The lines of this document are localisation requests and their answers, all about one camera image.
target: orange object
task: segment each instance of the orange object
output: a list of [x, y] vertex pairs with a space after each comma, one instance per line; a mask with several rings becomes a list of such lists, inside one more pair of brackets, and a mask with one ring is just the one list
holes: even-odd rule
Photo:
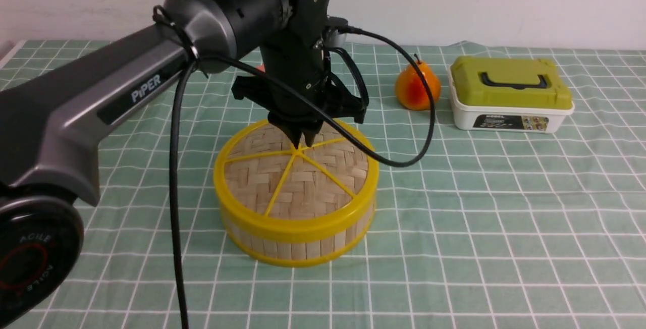
[[[414, 54], [417, 59], [417, 67], [422, 71], [426, 83], [431, 90], [434, 103], [437, 105], [441, 92], [441, 83], [431, 68], [420, 60], [417, 54]], [[417, 72], [412, 65], [408, 65], [397, 77], [395, 81], [395, 95], [405, 108], [413, 111], [428, 110], [431, 108], [431, 102], [426, 94], [424, 84], [417, 75]]]

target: black cable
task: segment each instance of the black cable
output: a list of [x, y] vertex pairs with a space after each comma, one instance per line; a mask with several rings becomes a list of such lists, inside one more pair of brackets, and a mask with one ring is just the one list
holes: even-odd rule
[[182, 270], [182, 239], [180, 237], [180, 203], [178, 199], [178, 145], [180, 140], [180, 116], [182, 112], [182, 98], [189, 81], [189, 77], [195, 70], [197, 60], [189, 63], [189, 66], [180, 74], [180, 81], [175, 88], [175, 99], [173, 100], [173, 114], [171, 115], [171, 147], [169, 149], [169, 197], [171, 199], [171, 235], [173, 237], [173, 265], [175, 265], [175, 283], [177, 286], [177, 299], [180, 304], [180, 320], [182, 329], [189, 329], [189, 314], [184, 291], [184, 273]]
[[[166, 25], [172, 28], [173, 30], [175, 30], [177, 36], [180, 38], [180, 41], [182, 42], [182, 46], [187, 50], [187, 55], [189, 55], [189, 58], [191, 60], [188, 66], [185, 69], [183, 69], [183, 71], [181, 71], [180, 79], [175, 89], [175, 99], [173, 100], [173, 111], [171, 115], [171, 133], [170, 133], [171, 145], [169, 148], [169, 197], [170, 197], [170, 213], [171, 213], [171, 236], [173, 241], [173, 265], [175, 267], [175, 282], [176, 282], [176, 289], [177, 289], [177, 298], [180, 306], [180, 320], [182, 322], [182, 329], [189, 329], [189, 316], [188, 316], [188, 308], [186, 303], [186, 294], [184, 289], [184, 273], [182, 269], [182, 247], [181, 247], [182, 240], [180, 236], [178, 177], [177, 177], [178, 150], [179, 150], [178, 145], [179, 145], [179, 136], [180, 136], [180, 120], [181, 120], [180, 117], [182, 112], [182, 99], [184, 97], [184, 92], [185, 92], [189, 77], [191, 76], [192, 72], [194, 72], [196, 68], [199, 66], [199, 62], [201, 60], [212, 59], [222, 63], [226, 63], [231, 67], [238, 68], [256, 77], [264, 78], [266, 81], [269, 81], [277, 85], [277, 87], [281, 87], [282, 89], [284, 89], [284, 91], [288, 92], [296, 99], [299, 99], [302, 103], [306, 104], [309, 108], [311, 108], [314, 112], [316, 112], [317, 115], [321, 117], [321, 119], [323, 119], [330, 126], [332, 126], [333, 129], [338, 131], [341, 134], [341, 136], [343, 136], [348, 141], [350, 141], [359, 150], [364, 152], [364, 154], [375, 159], [378, 162], [381, 162], [388, 166], [393, 166], [395, 168], [405, 168], [407, 166], [411, 166], [414, 163], [420, 161], [420, 159], [424, 157], [431, 143], [431, 139], [433, 137], [433, 131], [434, 131], [434, 126], [436, 121], [436, 115], [435, 115], [436, 111], [435, 111], [435, 103], [433, 100], [433, 95], [426, 82], [426, 79], [424, 78], [424, 74], [422, 73], [422, 71], [420, 71], [419, 67], [417, 66], [413, 58], [411, 58], [410, 55], [408, 55], [408, 53], [406, 53], [405, 50], [403, 50], [400, 46], [390, 41], [389, 39], [382, 37], [381, 35], [373, 34], [371, 32], [366, 32], [358, 28], [347, 27], [342, 29], [342, 32], [344, 33], [361, 34], [368, 37], [373, 37], [394, 47], [394, 49], [399, 51], [399, 53], [401, 53], [406, 58], [406, 60], [408, 60], [408, 62], [413, 66], [413, 68], [417, 72], [417, 75], [422, 80], [422, 84], [424, 85], [426, 94], [430, 99], [431, 122], [429, 126], [429, 132], [428, 132], [426, 141], [424, 143], [424, 147], [422, 148], [422, 150], [420, 150], [420, 153], [415, 158], [409, 161], [404, 161], [404, 162], [392, 161], [370, 150], [367, 146], [361, 143], [361, 141], [358, 141], [357, 138], [355, 138], [355, 136], [348, 133], [348, 131], [346, 131], [346, 129], [344, 129], [332, 117], [326, 114], [325, 111], [321, 110], [320, 108], [318, 108], [318, 106], [316, 106], [316, 104], [313, 104], [307, 98], [302, 96], [302, 94], [298, 93], [296, 90], [289, 87], [288, 85], [281, 82], [280, 80], [273, 78], [272, 76], [266, 74], [263, 71], [260, 71], [256, 67], [252, 67], [249, 64], [240, 62], [239, 60], [235, 60], [233, 58], [229, 58], [226, 56], [220, 56], [220, 55], [211, 55], [207, 57], [198, 56], [194, 45], [192, 44], [191, 40], [187, 37], [184, 30], [182, 30], [182, 28], [180, 28], [178, 25], [176, 25], [175, 22], [173, 22], [173, 20], [169, 17], [169, 15], [162, 7], [160, 6], [155, 7], [153, 12], [154, 12], [153, 20], [156, 23], [160, 23], [161, 25]], [[344, 56], [349, 56], [347, 52], [345, 52], [345, 55], [344, 55], [343, 51], [335, 50], [335, 48], [330, 48], [329, 50], [338, 53], [341, 56], [341, 58], [343, 58]], [[353, 74], [355, 81], [357, 81], [357, 86], [359, 88], [359, 92], [362, 97], [362, 100], [367, 100], [367, 88], [365, 88], [365, 83], [363, 83], [363, 78], [360, 75], [358, 68], [353, 62], [346, 63], [346, 64], [350, 68], [350, 71]]]
[[357, 83], [357, 89], [359, 91], [359, 96], [361, 97], [361, 106], [363, 108], [367, 108], [368, 102], [370, 101], [370, 97], [367, 92], [367, 88], [365, 87], [365, 81], [363, 79], [363, 76], [361, 75], [361, 71], [357, 67], [357, 63], [355, 63], [354, 60], [352, 60], [352, 57], [350, 54], [348, 54], [348, 51], [343, 49], [343, 48], [328, 48], [328, 47], [323, 47], [323, 50], [327, 51], [332, 51], [333, 53], [336, 53], [341, 57], [343, 62], [346, 63], [346, 66], [350, 70], [350, 73], [352, 74], [352, 78], [355, 79], [355, 82]]
[[342, 28], [339, 29], [340, 34], [357, 34], [357, 35], [364, 35], [367, 37], [371, 37], [373, 39], [377, 39], [379, 41], [385, 42], [389, 46], [392, 46], [396, 51], [398, 51], [406, 60], [410, 63], [410, 65], [413, 66], [413, 69], [415, 69], [415, 72], [417, 73], [418, 77], [422, 81], [422, 84], [424, 85], [424, 90], [426, 91], [426, 95], [430, 101], [430, 124], [428, 126], [428, 134], [426, 136], [426, 140], [424, 141], [424, 146], [422, 146], [422, 150], [420, 150], [419, 154], [412, 159], [411, 161], [413, 163], [420, 161], [422, 157], [426, 154], [428, 151], [429, 146], [431, 145], [431, 141], [433, 140], [433, 133], [434, 129], [436, 126], [436, 102], [433, 99], [433, 93], [431, 92], [431, 88], [429, 88], [428, 83], [426, 82], [426, 78], [424, 77], [424, 74], [422, 71], [420, 71], [419, 67], [417, 66], [417, 63], [411, 58], [411, 56], [399, 45], [397, 45], [394, 41], [388, 39], [385, 36], [381, 36], [378, 34], [375, 34], [373, 32], [365, 31], [360, 28], [356, 28], [354, 26], [343, 26]]

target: robotic arm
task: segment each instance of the robotic arm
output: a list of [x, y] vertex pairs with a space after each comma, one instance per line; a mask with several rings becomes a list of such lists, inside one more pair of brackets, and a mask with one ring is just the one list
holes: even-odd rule
[[[153, 25], [0, 92], [0, 327], [48, 297], [73, 269], [83, 221], [72, 204], [99, 203], [99, 142], [196, 60], [202, 72], [216, 74], [259, 47], [266, 74], [238, 77], [233, 96], [267, 109], [295, 145], [301, 138], [312, 144], [321, 112], [362, 123], [367, 90], [341, 48], [348, 22], [328, 16], [328, 3], [166, 0]], [[346, 62], [360, 97], [331, 72], [330, 52]]]

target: green lid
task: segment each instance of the green lid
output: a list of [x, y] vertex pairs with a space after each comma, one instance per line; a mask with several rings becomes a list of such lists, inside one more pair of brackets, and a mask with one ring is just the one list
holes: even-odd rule
[[572, 94], [551, 60], [461, 56], [451, 75], [459, 101], [468, 106], [572, 108]]

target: woven bamboo basket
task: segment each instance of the woven bamboo basket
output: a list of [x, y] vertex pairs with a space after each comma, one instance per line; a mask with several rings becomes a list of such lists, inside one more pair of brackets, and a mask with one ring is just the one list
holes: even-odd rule
[[[373, 147], [353, 127], [342, 126]], [[268, 264], [303, 267], [337, 258], [367, 232], [378, 162], [325, 124], [312, 147], [295, 149], [266, 120], [223, 147], [213, 180], [229, 239]]]

